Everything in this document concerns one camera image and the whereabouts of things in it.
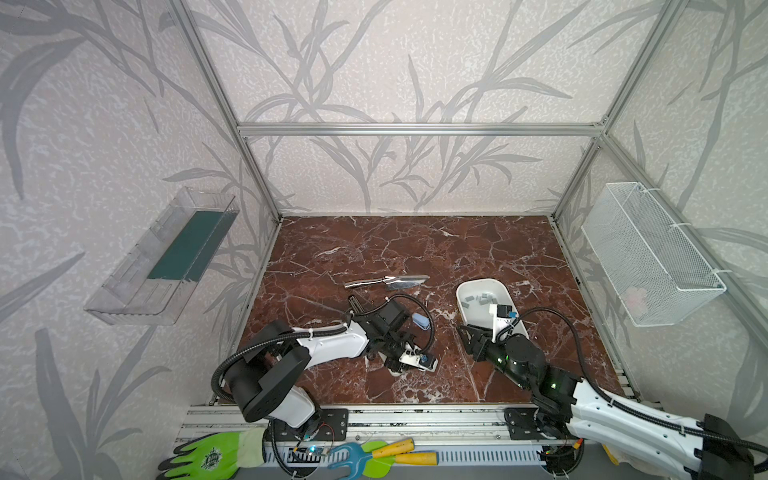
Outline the black white stapler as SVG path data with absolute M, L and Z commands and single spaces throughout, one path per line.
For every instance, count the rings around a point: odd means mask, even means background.
M 409 368 L 407 366 L 401 365 L 398 361 L 399 357 L 406 350 L 419 351 L 418 349 L 412 349 L 412 348 L 390 348 L 390 347 L 387 347 L 378 351 L 378 355 L 380 356 L 384 366 L 389 370 L 391 375 L 400 376 L 406 371 L 415 369 L 415 368 Z

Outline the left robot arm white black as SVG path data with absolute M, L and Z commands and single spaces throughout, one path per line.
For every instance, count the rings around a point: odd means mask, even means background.
M 402 329 L 410 313 L 397 300 L 372 308 L 351 295 L 348 303 L 346 318 L 337 327 L 312 330 L 269 323 L 226 368 L 223 381 L 230 400 L 246 422 L 269 419 L 295 430 L 313 428 L 321 421 L 320 408 L 297 383 L 305 371 L 321 364 L 378 355 L 395 374 L 433 366 L 430 354 L 415 344 L 415 335 Z

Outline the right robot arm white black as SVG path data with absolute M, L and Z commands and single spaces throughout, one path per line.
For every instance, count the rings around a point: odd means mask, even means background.
M 752 479 L 767 469 L 756 462 L 765 447 L 738 438 L 724 420 L 702 421 L 668 414 L 617 395 L 552 366 L 526 336 L 496 343 L 486 328 L 458 328 L 466 352 L 487 362 L 531 395 L 539 430 L 614 447 L 675 479 Z

